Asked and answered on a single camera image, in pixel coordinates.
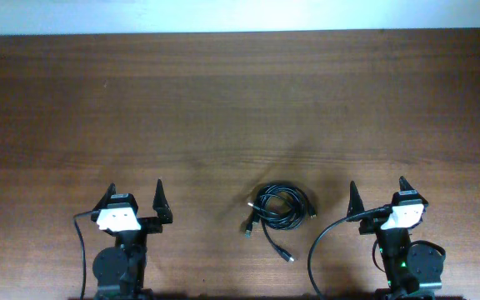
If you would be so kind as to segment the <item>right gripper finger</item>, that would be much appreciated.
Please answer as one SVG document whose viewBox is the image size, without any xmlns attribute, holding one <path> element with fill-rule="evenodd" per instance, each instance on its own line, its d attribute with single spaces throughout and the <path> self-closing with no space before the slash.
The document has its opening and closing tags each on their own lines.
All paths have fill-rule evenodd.
<svg viewBox="0 0 480 300">
<path fill-rule="evenodd" d="M 412 187 L 412 185 L 408 182 L 408 180 L 404 176 L 401 176 L 398 179 L 398 182 L 399 182 L 400 193 L 404 193 L 405 195 L 414 195 L 416 199 L 419 199 L 421 201 L 421 204 L 424 206 L 422 214 L 424 214 L 428 208 L 428 201 L 418 192 L 417 189 Z"/>
<path fill-rule="evenodd" d="M 354 181 L 350 182 L 349 190 L 350 198 L 347 207 L 347 218 L 349 222 L 357 222 L 360 220 L 359 215 L 365 212 L 365 208 L 358 187 Z"/>
</svg>

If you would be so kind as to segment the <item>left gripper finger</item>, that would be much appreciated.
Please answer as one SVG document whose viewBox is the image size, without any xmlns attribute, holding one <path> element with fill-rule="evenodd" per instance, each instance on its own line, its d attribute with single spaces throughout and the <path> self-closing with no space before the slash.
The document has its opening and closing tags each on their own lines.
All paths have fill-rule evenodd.
<svg viewBox="0 0 480 300">
<path fill-rule="evenodd" d="M 170 224 L 173 222 L 173 213 L 168 205 L 161 179 L 157 180 L 152 208 L 157 213 L 157 217 L 161 224 Z"/>
<path fill-rule="evenodd" d="M 116 194 L 116 193 L 117 193 L 116 185 L 112 182 L 108 186 L 107 191 L 103 194 L 102 198 L 99 200 L 99 202 L 93 208 L 92 214 L 91 214 L 91 220 L 92 221 L 96 221 L 98 219 L 101 210 L 104 209 L 108 205 L 108 203 L 111 199 L 111 196 Z"/>
</svg>

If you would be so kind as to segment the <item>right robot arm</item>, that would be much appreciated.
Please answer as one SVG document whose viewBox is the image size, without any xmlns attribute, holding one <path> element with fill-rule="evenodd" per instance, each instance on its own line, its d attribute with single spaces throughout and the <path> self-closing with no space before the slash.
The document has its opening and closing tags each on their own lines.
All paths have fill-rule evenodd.
<svg viewBox="0 0 480 300">
<path fill-rule="evenodd" d="M 389 204 L 370 210 L 364 208 L 356 183 L 350 183 L 347 217 L 359 223 L 360 234 L 376 236 L 374 248 L 381 254 L 387 278 L 388 288 L 378 289 L 375 299 L 434 299 L 442 288 L 445 249 L 410 238 L 427 208 L 428 201 L 405 177 L 399 178 L 399 190 Z"/>
</svg>

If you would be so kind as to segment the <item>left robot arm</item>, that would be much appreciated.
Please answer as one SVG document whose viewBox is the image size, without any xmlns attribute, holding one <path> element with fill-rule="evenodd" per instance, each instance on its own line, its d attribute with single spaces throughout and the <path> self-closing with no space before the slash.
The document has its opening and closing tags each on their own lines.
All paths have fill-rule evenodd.
<svg viewBox="0 0 480 300">
<path fill-rule="evenodd" d="M 153 291 L 144 287 L 148 260 L 147 239 L 173 222 L 163 182 L 157 181 L 151 217 L 138 216 L 138 204 L 131 193 L 118 193 L 112 183 L 92 210 L 91 220 L 98 229 L 115 238 L 92 264 L 97 279 L 96 299 L 150 300 Z"/>
</svg>

